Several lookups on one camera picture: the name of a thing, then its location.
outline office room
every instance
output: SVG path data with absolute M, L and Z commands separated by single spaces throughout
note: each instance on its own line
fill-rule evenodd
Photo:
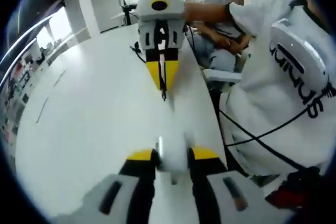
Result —
M 224 214 L 237 223 L 250 200 L 284 223 L 334 147 L 336 61 L 319 51 L 331 36 L 316 9 L 311 0 L 19 0 L 0 60 L 10 172 L 50 223 Z M 308 47 L 291 30 L 295 15 L 319 41 Z

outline ceiling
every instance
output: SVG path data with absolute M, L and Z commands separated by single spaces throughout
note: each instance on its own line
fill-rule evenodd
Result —
M 62 0 L 18 0 L 16 8 L 12 10 L 12 14 L 7 18 L 7 25 L 4 29 L 4 38 L 0 45 L 0 59 L 8 52 L 11 45 L 34 24 L 38 23 L 43 18 L 56 12 L 62 5 Z M 28 36 L 17 44 L 14 49 L 7 54 L 5 60 L 0 65 L 0 70 L 7 69 L 9 64 L 18 55 L 18 53 L 25 47 L 30 40 L 32 40 L 45 24 L 41 24 L 34 29 Z

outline white table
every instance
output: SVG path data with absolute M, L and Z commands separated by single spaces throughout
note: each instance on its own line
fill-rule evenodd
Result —
M 132 152 L 154 148 L 159 136 L 180 141 L 186 133 L 225 160 L 213 105 L 187 41 L 172 111 L 129 48 L 137 40 L 133 25 L 70 48 L 31 94 L 18 131 L 16 169 L 47 216 L 78 209 L 86 192 L 118 173 Z M 173 186 L 167 174 L 158 174 L 150 223 L 197 222 L 189 176 Z

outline black wire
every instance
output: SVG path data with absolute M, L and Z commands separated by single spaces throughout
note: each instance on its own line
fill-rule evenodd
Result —
M 230 118 L 227 114 L 225 114 L 222 110 L 219 110 L 226 118 L 228 118 L 233 124 L 235 124 L 238 128 L 240 128 L 245 134 L 249 135 L 250 137 L 253 138 L 253 140 L 257 141 L 258 144 L 260 144 L 263 148 L 265 148 L 266 150 L 268 150 L 269 152 L 271 152 L 273 155 L 275 155 L 276 157 L 278 157 L 279 159 L 281 159 L 282 161 L 286 162 L 287 164 L 289 164 L 290 166 L 292 166 L 293 168 L 297 169 L 297 170 L 302 170 L 302 169 L 306 169 L 306 167 L 296 163 L 295 161 L 291 160 L 290 158 L 282 155 L 281 153 L 278 153 L 277 151 L 273 150 L 271 147 L 269 147 L 268 145 L 266 145 L 265 143 L 263 143 L 258 137 L 252 135 L 251 133 L 249 133 L 246 129 L 244 129 L 243 127 L 241 127 L 238 123 L 236 123 L 232 118 Z
M 190 30 L 190 34 L 191 34 L 191 40 L 193 42 L 193 51 L 195 53 L 195 41 L 194 41 L 194 35 L 193 35 L 193 31 L 191 30 L 191 27 L 189 25 L 187 25 L 187 27 L 189 27 Z
M 129 12 L 129 14 L 131 14 L 132 16 L 136 17 L 137 19 L 139 19 L 139 17 L 131 12 Z
M 140 57 L 140 55 L 138 54 L 138 52 L 136 51 L 136 49 L 135 49 L 134 47 L 131 47 L 131 46 L 130 46 L 130 48 L 135 52 L 136 56 L 137 56 L 143 63 L 146 63 L 146 61 Z
M 317 100 L 320 100 L 324 95 L 325 95 L 325 93 L 322 93 L 320 96 L 318 96 L 318 97 L 316 98 L 316 101 L 317 101 Z M 264 134 L 262 134 L 262 135 L 260 135 L 260 136 L 257 136 L 257 138 L 262 138 L 262 137 L 264 137 L 264 136 L 267 136 L 267 135 L 269 135 L 269 134 L 271 134 L 271 133 L 273 133 L 273 132 L 275 132 L 275 131 L 277 131 L 277 130 L 283 128 L 283 127 L 285 127 L 286 125 L 290 124 L 291 122 L 295 121 L 297 118 L 299 118 L 300 116 L 302 116 L 303 114 L 305 114 L 305 113 L 306 113 L 306 112 L 307 112 L 307 111 L 308 111 L 314 104 L 315 104 L 315 103 L 312 102 L 312 103 L 311 103 L 310 105 L 308 105 L 304 110 L 302 110 L 299 114 L 297 114 L 296 116 L 294 116 L 292 119 L 288 120 L 286 123 L 283 123 L 282 125 L 280 125 L 280 126 L 274 128 L 273 130 L 270 130 L 270 131 L 268 131 L 268 132 L 266 132 L 266 133 L 264 133 Z M 226 115 L 223 111 L 220 110 L 220 112 L 223 114 L 223 116 L 225 116 L 226 118 L 228 118 L 227 115 Z M 253 141 L 253 140 L 255 140 L 255 139 L 254 139 L 254 138 L 251 138 L 251 139 L 248 139 L 248 140 L 240 141 L 240 142 L 238 142 L 238 143 L 227 144 L 227 145 L 225 145 L 225 146 L 226 146 L 226 147 L 237 146 L 237 145 L 240 145 L 240 144 L 245 144 L 245 143 L 251 142 L 251 141 Z

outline red object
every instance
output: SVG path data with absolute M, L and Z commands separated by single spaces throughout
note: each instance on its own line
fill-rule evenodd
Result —
M 14 72 L 14 75 L 13 75 L 14 78 L 16 78 L 17 75 L 20 73 L 21 68 L 22 68 L 22 64 L 21 64 L 21 62 L 19 62 L 19 63 L 16 65 L 16 68 L 15 68 L 15 72 Z
M 292 209 L 302 207 L 307 202 L 307 197 L 289 190 L 278 190 L 267 196 L 266 200 L 277 208 Z
M 8 130 L 5 131 L 5 135 L 6 135 L 6 142 L 7 142 L 7 144 L 9 144 L 9 132 L 8 132 Z

